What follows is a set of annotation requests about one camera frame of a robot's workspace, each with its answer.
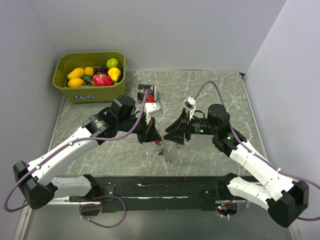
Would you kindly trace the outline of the large silver keyring with rings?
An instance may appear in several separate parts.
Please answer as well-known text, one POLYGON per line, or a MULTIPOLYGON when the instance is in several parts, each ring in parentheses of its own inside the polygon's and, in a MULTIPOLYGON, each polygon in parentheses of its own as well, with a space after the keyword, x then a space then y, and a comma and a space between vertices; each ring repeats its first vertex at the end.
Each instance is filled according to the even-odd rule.
POLYGON ((165 162, 172 163, 169 150, 167 149, 166 144, 163 141, 155 141, 154 143, 158 148, 158 155, 162 156, 165 162))

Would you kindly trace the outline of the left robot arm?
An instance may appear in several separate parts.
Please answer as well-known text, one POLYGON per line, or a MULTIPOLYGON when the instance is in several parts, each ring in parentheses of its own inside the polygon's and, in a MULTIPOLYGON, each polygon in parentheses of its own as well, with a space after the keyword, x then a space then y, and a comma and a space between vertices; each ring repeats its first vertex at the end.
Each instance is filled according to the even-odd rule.
POLYGON ((118 141, 135 134, 140 144, 160 142, 162 137, 155 127, 155 113, 160 113, 157 102, 142 103, 139 116, 134 114, 136 102, 130 96, 114 99, 110 106, 91 115, 69 138, 45 155, 29 162, 17 162, 13 172, 17 187, 28 205, 37 210, 51 200, 79 196, 95 200, 100 185, 90 174, 61 178, 57 174, 86 152, 104 142, 118 141))

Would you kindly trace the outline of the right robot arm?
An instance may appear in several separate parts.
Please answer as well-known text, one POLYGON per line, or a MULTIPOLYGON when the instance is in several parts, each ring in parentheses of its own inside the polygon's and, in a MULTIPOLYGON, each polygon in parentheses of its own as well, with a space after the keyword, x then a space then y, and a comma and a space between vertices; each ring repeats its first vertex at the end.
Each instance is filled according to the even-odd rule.
POLYGON ((166 128, 165 140, 179 144, 192 135, 210 135, 214 146, 244 167, 260 184, 229 173, 220 181, 218 193, 223 199, 241 197, 267 210, 280 226, 289 227, 309 204, 309 186, 280 173, 253 148, 230 124, 230 115, 222 104, 212 104, 207 115, 199 118, 183 109, 179 118, 166 128))

